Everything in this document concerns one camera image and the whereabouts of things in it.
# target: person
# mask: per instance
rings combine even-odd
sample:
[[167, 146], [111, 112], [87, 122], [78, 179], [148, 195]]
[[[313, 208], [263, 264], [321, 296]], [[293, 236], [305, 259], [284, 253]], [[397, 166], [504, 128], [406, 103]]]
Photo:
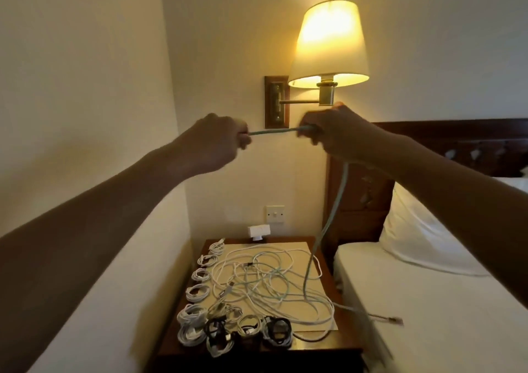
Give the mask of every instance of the person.
[[[341, 103], [308, 112], [300, 124], [316, 129], [298, 136], [402, 184], [528, 306], [528, 194], [384, 131]], [[246, 123], [210, 114], [0, 238], [0, 371], [30, 368], [163, 197], [190, 177], [221, 169], [250, 143]]]

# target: person's left hand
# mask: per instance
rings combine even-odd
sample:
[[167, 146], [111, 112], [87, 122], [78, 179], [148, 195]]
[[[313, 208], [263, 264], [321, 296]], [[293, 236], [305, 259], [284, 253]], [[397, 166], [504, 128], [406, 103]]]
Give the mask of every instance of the person's left hand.
[[164, 148], [169, 168], [189, 178], [221, 169], [250, 143], [244, 121], [210, 113]]

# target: white charger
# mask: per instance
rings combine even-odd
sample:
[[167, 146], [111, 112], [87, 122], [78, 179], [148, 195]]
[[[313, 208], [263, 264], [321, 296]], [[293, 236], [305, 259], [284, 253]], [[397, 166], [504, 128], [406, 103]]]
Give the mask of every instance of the white charger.
[[263, 235], [271, 234], [271, 229], [269, 228], [269, 224], [260, 224], [259, 226], [249, 226], [247, 232], [253, 238], [253, 241], [260, 241]]

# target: headboard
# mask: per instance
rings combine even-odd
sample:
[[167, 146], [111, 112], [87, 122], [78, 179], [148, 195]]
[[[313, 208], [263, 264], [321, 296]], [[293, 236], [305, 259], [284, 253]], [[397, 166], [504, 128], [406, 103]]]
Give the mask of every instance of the headboard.
[[[528, 118], [375, 123], [410, 136], [427, 148], [489, 176], [516, 177], [528, 165]], [[327, 160], [324, 221], [341, 179], [342, 162]], [[378, 241], [389, 212], [394, 181], [351, 164], [348, 183], [322, 243], [328, 266], [340, 244]]]

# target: pillow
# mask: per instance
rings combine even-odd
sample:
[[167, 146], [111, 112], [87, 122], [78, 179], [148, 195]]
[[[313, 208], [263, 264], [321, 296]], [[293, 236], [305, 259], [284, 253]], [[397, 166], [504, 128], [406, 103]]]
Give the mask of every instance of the pillow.
[[[528, 178], [498, 178], [528, 192]], [[383, 249], [399, 259], [444, 272], [489, 275], [445, 226], [409, 191], [396, 183], [379, 237]]]

